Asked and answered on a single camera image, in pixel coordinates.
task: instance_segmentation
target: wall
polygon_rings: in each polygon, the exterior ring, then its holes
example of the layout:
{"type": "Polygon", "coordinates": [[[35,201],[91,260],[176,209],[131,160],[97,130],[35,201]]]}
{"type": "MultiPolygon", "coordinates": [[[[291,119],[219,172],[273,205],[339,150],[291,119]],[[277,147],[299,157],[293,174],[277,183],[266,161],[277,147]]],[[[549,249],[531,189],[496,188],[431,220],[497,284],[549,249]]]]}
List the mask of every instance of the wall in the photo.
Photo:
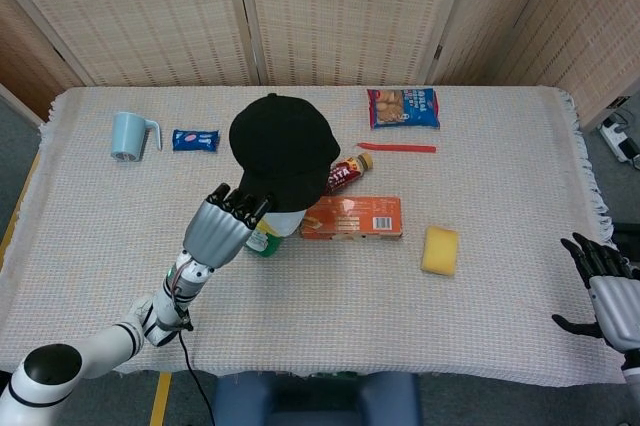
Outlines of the wall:
{"type": "Polygon", "coordinates": [[[82,83],[15,0],[0,0],[0,84],[42,119],[56,95],[82,83]]]}
{"type": "Polygon", "coordinates": [[[87,72],[88,84],[253,82],[241,0],[30,1],[87,72]]]}
{"type": "Polygon", "coordinates": [[[528,0],[456,0],[440,41],[442,53],[431,84],[486,84],[497,52],[504,47],[528,0]]]}
{"type": "Polygon", "coordinates": [[[396,85],[425,81],[453,0],[253,2],[266,83],[396,85]]]}
{"type": "Polygon", "coordinates": [[[569,91],[583,126],[640,78],[640,0],[536,0],[495,84],[569,91]]]}

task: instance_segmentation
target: cap brim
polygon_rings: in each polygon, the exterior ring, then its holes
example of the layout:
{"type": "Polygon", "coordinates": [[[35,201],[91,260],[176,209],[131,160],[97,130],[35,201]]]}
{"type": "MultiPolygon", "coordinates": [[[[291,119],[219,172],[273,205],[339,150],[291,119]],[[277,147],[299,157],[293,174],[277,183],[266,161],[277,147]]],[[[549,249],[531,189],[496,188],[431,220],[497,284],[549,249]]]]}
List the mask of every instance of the cap brim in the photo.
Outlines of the cap brim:
{"type": "Polygon", "coordinates": [[[323,195],[329,179],[329,166],[286,178],[262,178],[245,171],[240,190],[260,199],[275,197],[273,213],[290,213],[308,209],[323,195]]]}

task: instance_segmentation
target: table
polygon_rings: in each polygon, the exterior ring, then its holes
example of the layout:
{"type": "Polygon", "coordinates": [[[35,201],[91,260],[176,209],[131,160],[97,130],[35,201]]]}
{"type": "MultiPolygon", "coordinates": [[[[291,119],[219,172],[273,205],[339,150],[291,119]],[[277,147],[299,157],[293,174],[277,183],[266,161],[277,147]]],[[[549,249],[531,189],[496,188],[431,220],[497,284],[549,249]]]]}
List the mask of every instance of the table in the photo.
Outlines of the table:
{"type": "MultiPolygon", "coordinates": [[[[437,87],[442,129],[371,131],[362,87],[78,88],[56,100],[41,162],[0,274],[10,305],[0,368],[43,342],[81,338],[153,292],[184,228],[220,181],[241,175],[231,120],[267,92],[300,96],[329,120],[343,156],[355,143],[438,146],[375,153],[345,191],[398,195],[405,234],[388,242],[287,239],[271,258],[241,253],[192,306],[195,367],[214,374],[285,370],[440,371],[533,384],[619,382],[621,358],[570,336],[550,315],[593,313],[558,239],[605,240],[610,221],[574,131],[571,99],[543,87],[437,87]],[[165,150],[140,163],[109,157],[113,114],[160,122],[165,150]],[[173,128],[219,128],[215,154],[173,153],[173,128]],[[419,270],[424,229],[460,233],[454,278],[419,270]]],[[[124,372],[184,368],[179,345],[147,346],[124,372]]]]}

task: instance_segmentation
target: power strip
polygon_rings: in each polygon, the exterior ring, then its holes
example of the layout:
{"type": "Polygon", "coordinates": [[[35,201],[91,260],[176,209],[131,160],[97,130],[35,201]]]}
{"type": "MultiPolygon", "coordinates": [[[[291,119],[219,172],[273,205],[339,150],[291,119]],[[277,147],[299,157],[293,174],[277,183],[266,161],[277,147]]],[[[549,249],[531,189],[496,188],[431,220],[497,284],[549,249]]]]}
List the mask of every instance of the power strip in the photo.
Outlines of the power strip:
{"type": "Polygon", "coordinates": [[[640,148],[624,131],[618,131],[619,126],[620,124],[607,118],[598,126],[598,130],[618,161],[630,163],[640,170],[640,148]]]}

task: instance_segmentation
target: blue snack package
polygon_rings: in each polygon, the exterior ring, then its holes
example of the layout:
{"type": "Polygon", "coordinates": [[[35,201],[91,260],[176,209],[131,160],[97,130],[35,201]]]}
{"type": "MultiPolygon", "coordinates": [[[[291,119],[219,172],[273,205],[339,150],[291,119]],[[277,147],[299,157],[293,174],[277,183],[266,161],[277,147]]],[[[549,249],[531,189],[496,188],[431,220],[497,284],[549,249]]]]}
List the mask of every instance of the blue snack package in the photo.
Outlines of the blue snack package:
{"type": "Polygon", "coordinates": [[[385,126],[440,128],[438,98],[428,89],[367,89],[371,129],[385,126]]]}
{"type": "Polygon", "coordinates": [[[218,147],[218,131],[173,130],[174,151],[211,151],[218,147]]]}

